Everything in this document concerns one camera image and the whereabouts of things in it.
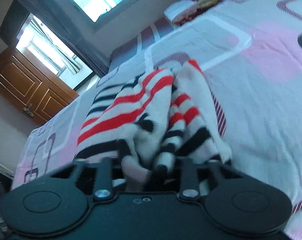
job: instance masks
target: black device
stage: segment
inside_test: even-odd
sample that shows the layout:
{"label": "black device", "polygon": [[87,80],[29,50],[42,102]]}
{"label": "black device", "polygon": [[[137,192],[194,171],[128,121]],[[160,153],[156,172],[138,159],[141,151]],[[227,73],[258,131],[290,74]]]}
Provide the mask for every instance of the black device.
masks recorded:
{"label": "black device", "polygon": [[[74,161],[5,195],[8,240],[288,240],[289,198],[229,165],[177,159],[171,181],[144,192],[112,186],[122,178],[115,159]],[[199,193],[208,180],[210,193]]]}

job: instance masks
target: wooden door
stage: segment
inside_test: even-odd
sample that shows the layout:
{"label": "wooden door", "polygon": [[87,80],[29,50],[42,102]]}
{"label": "wooden door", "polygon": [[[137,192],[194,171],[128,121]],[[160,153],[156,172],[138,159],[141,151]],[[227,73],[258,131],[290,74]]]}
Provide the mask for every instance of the wooden door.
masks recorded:
{"label": "wooden door", "polygon": [[32,113],[34,116],[28,116],[43,125],[78,94],[27,49],[22,53],[8,48],[0,54],[0,93],[20,111]]}

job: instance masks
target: striped cloth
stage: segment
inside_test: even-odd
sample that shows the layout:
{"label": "striped cloth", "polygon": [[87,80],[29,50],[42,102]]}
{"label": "striped cloth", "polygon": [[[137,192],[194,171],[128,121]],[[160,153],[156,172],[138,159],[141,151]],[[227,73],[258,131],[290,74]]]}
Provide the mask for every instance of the striped cloth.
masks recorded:
{"label": "striped cloth", "polygon": [[217,156],[229,161],[230,150],[220,146],[221,138],[211,136],[208,121],[201,114],[204,109],[192,100],[192,94],[198,98],[203,93],[203,100],[208,101],[204,105],[216,109],[220,116],[218,121],[214,114],[213,121],[223,134],[226,122],[222,108],[213,94],[207,100],[204,93],[211,95],[209,88],[198,90],[203,84],[206,81],[197,62],[189,60],[177,75],[167,68],[158,69],[126,84],[104,88],[95,97],[82,126],[76,158],[95,162],[97,158],[116,156],[125,177],[140,186],[159,170],[166,178],[177,156],[188,156],[196,163]]}

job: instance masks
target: pink patch on bed sheet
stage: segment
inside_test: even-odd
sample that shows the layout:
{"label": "pink patch on bed sheet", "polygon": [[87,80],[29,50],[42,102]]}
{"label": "pink patch on bed sheet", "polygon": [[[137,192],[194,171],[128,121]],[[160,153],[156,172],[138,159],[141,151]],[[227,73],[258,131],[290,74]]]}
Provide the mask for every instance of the pink patch on bed sheet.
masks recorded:
{"label": "pink patch on bed sheet", "polygon": [[[302,48],[297,41],[300,33],[296,30],[266,21],[245,32],[253,41],[241,55],[258,67],[266,78],[282,83],[302,74]],[[233,36],[229,42],[238,43]]]}

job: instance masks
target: door handle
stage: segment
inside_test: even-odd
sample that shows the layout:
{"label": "door handle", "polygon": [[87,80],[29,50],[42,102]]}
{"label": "door handle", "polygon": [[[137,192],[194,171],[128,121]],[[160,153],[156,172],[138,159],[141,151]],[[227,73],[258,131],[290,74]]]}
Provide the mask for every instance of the door handle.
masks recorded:
{"label": "door handle", "polygon": [[31,117],[34,117],[34,114],[32,113],[32,111],[30,110],[32,104],[29,105],[28,108],[24,107],[23,111],[26,112],[28,115],[30,115]]}

